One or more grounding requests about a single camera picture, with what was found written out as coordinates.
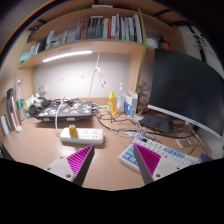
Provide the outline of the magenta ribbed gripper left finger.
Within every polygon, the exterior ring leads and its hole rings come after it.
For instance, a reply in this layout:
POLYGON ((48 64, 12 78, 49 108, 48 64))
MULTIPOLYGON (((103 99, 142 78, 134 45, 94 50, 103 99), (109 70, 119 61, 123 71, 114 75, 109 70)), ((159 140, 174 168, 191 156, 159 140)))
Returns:
POLYGON ((89 145, 68 157, 58 157, 45 170, 82 186, 94 154, 94 146, 89 145))

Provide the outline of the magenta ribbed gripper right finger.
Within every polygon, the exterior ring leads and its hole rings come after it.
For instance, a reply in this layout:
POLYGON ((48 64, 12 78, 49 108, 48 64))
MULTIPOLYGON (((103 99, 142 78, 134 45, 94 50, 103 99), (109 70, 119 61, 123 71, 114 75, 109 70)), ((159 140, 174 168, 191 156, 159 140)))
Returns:
POLYGON ((133 153, 145 185, 183 168, 196 165, 196 162, 189 160, 177 161, 170 154, 159 155, 138 144, 134 145, 133 153))

